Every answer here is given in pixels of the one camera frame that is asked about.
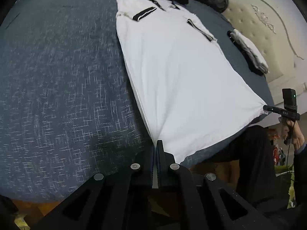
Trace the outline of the person's right hand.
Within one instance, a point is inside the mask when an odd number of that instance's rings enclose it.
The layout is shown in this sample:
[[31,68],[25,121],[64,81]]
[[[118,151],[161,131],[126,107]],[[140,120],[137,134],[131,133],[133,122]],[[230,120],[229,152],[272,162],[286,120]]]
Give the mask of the person's right hand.
[[299,127],[298,122],[295,123],[292,144],[294,145],[295,154],[300,154],[306,146],[305,138]]

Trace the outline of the person's right forearm sleeve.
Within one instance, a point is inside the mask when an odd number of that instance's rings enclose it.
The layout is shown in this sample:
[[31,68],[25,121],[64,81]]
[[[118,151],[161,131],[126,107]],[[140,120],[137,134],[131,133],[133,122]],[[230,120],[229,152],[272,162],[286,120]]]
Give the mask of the person's right forearm sleeve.
[[306,143],[295,151],[294,155],[294,189],[299,206],[306,207]]

